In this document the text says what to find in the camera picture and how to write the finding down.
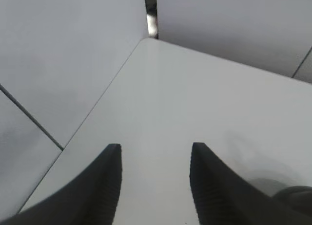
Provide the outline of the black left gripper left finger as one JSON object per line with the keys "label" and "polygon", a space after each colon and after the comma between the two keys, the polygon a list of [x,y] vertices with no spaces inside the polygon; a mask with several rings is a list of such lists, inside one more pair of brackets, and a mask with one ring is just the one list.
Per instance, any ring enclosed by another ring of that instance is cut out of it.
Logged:
{"label": "black left gripper left finger", "polygon": [[122,182],[120,144],[109,144],[71,182],[3,225],[111,225]]}

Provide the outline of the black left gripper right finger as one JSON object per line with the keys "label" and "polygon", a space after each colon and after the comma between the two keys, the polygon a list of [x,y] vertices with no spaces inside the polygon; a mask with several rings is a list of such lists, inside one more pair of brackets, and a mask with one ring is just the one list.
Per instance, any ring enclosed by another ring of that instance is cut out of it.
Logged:
{"label": "black left gripper right finger", "polygon": [[190,186],[202,225],[310,225],[297,212],[249,184],[205,143],[193,143]]}

